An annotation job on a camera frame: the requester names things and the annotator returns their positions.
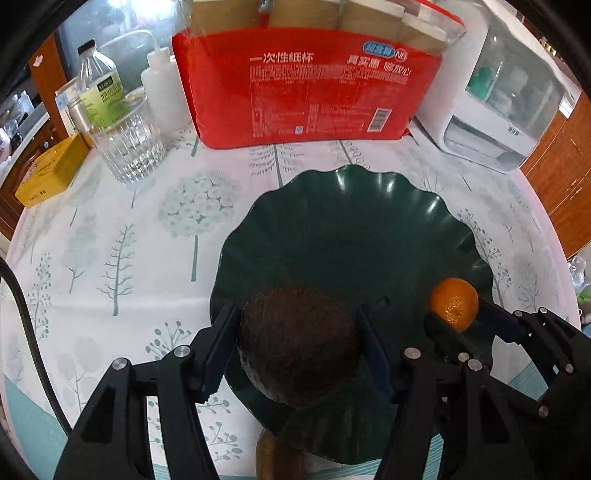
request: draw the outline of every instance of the orange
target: orange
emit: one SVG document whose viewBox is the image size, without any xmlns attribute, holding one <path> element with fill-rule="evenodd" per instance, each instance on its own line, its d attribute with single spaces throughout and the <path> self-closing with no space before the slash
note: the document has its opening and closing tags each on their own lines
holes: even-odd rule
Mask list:
<svg viewBox="0 0 591 480">
<path fill-rule="evenodd" d="M 457 332 L 463 332 L 478 315 L 478 293 L 466 280 L 446 278 L 431 292 L 431 311 Z"/>
</svg>

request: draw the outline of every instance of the wavy-edged plate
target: wavy-edged plate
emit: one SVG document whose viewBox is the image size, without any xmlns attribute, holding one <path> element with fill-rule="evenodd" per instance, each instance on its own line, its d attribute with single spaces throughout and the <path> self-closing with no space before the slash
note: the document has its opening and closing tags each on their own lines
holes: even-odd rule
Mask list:
<svg viewBox="0 0 591 480">
<path fill-rule="evenodd" d="M 441 197 L 398 173 L 358 166 L 307 171 L 256 200 L 227 238 L 210 302 L 243 306 L 274 288 L 321 288 L 351 308 L 388 296 L 390 334 L 430 351 L 423 329 L 432 289 L 444 278 L 470 282 L 492 301 L 493 276 L 472 231 Z M 475 322 L 465 335 L 492 362 L 493 336 Z M 236 396 L 280 440 L 339 463 L 381 458 L 396 406 L 374 387 L 365 361 L 356 377 L 322 403 L 295 410 L 266 398 L 247 379 L 235 349 L 226 379 Z"/>
</svg>

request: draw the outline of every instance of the white squeeze bottle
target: white squeeze bottle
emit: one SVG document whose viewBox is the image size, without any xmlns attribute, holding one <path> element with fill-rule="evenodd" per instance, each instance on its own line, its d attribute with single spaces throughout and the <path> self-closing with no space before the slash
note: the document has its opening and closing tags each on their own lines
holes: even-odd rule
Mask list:
<svg viewBox="0 0 591 480">
<path fill-rule="evenodd" d="M 142 84 L 156 123 L 163 135 L 186 127 L 191 113 L 185 100 L 177 61 L 168 47 L 148 54 L 149 68 L 142 72 Z"/>
</svg>

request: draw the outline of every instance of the tablecloth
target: tablecloth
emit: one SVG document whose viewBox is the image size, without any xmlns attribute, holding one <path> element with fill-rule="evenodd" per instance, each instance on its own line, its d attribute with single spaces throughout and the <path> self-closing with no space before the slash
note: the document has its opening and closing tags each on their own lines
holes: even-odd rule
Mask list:
<svg viewBox="0 0 591 480">
<path fill-rule="evenodd" d="M 494 274 L 495 301 L 513 311 L 541 306 L 580 328 L 566 260 L 521 172 L 503 175 L 441 153 L 413 125 L 392 141 L 323 141 L 211 150 L 193 128 L 168 145 L 141 182 L 118 183 L 96 152 L 63 194 L 26 210 L 8 253 L 27 298 L 38 344 L 71 424 L 113 359 L 159 359 L 210 325 L 220 251 L 264 192 L 305 170 L 359 164 L 397 171 L 439 194 L 473 231 Z M 206 185 L 207 194 L 195 185 Z M 199 227 L 191 224 L 202 216 Z M 28 351 L 14 299 L 0 288 L 0 382 L 11 437 L 41 480 L 53 476 L 66 437 L 53 417 Z M 545 384 L 521 347 L 493 344 L 492 374 L 536 397 Z M 157 399 L 148 401 L 158 479 L 168 478 Z M 198 408 L 222 478 L 253 478 L 261 426 L 224 381 Z M 436 478 L 441 439 L 425 478 Z M 378 462 L 342 466 L 310 456 L 311 478 L 371 478 Z"/>
</svg>

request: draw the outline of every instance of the metal can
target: metal can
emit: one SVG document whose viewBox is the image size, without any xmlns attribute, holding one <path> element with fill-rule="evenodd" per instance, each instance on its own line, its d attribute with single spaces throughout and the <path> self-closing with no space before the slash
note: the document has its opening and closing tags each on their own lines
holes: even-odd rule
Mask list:
<svg viewBox="0 0 591 480">
<path fill-rule="evenodd" d="M 76 129 L 81 133 L 85 134 L 90 132 L 92 129 L 92 122 L 89 120 L 84 105 L 80 97 L 76 97 L 68 103 L 68 113 L 72 119 L 72 123 Z"/>
</svg>

